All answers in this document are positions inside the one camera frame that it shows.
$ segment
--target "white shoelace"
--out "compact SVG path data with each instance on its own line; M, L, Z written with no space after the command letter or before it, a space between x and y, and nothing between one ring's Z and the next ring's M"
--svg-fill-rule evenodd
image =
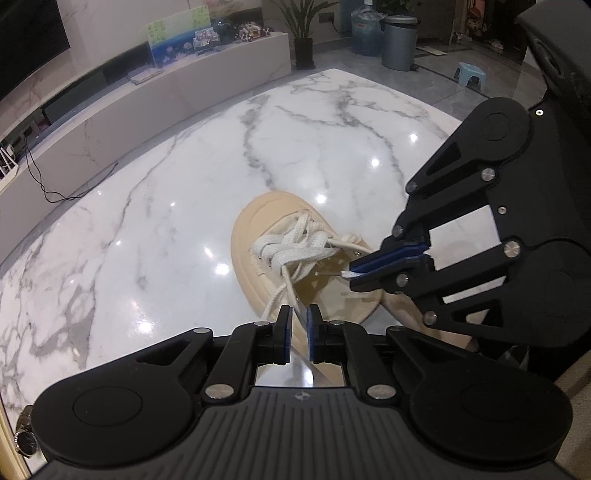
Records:
M369 248L355 243L359 240L355 235L345 235L341 240L332 238L332 233L322 230L306 211L300 213L295 225L284 235L263 235L256 240L252 253L270 265L283 280L269 299L261 320L269 320L271 310L285 291L289 304L297 307L294 284L308 276L320 260L330 258L340 250L372 253ZM290 274L287 266L292 264L297 266Z

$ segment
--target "plant pot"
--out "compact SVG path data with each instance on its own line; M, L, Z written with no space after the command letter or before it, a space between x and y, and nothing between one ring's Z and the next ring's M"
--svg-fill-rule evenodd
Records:
M310 70L316 67L316 65L314 65L314 60L312 60L313 43L314 40L312 40L311 38L294 39L296 69Z

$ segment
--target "television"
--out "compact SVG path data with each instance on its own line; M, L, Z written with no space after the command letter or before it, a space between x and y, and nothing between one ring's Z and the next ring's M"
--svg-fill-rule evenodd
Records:
M68 48L57 0L0 0L0 100Z

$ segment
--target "trash can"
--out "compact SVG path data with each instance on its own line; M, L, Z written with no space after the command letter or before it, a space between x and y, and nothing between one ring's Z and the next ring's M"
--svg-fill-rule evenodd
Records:
M416 17L390 15L384 18L384 67L403 72L410 70L417 46L417 25Z
M353 34L351 51L353 53L379 57L384 44L384 33L379 22L384 16L369 6L359 7L351 12Z

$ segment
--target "plastic bag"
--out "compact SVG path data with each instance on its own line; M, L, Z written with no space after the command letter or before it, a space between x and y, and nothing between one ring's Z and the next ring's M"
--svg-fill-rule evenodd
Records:
M386 15L376 12L369 5L356 8L351 12L351 31L354 53L367 56L378 56L384 46L384 33L380 20Z

